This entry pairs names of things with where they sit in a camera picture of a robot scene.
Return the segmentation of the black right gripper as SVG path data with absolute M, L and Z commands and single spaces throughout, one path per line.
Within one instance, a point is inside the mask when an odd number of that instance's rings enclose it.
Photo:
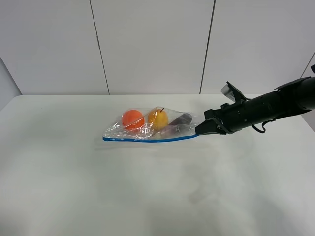
M 253 103 L 225 103 L 219 109 L 205 111 L 204 117 L 205 121 L 195 128 L 196 135 L 231 134 L 253 125 Z

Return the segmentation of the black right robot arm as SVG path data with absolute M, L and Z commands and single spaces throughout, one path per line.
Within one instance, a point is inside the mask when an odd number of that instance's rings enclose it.
M 251 126 L 257 132 L 264 133 L 264 125 L 269 122 L 315 109 L 314 77 L 294 80 L 252 99 L 247 99 L 230 82 L 221 92 L 234 103 L 225 103 L 219 109 L 205 111 L 205 120 L 195 128 L 196 135 L 226 135 Z

